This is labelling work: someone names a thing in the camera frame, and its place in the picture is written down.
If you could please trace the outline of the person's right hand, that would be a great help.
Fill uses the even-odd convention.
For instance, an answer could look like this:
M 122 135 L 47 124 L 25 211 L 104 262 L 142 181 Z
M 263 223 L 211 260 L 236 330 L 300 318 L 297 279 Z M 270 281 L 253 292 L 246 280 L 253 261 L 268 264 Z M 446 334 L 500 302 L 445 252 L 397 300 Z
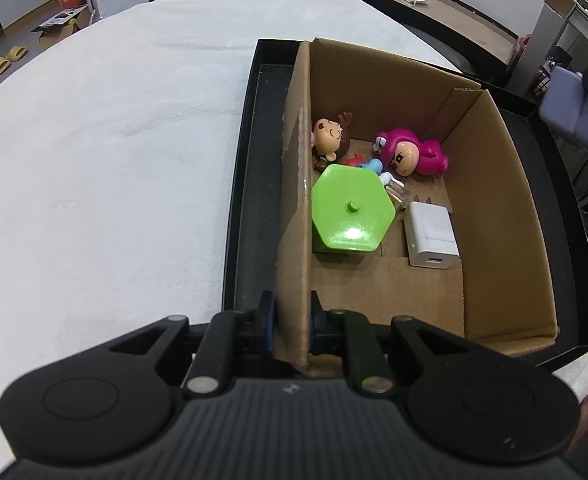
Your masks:
M 567 448 L 566 455 L 570 455 L 577 445 L 588 436 L 588 396 L 582 399 L 579 404 L 580 416 L 577 429 L 572 437 L 571 443 Z

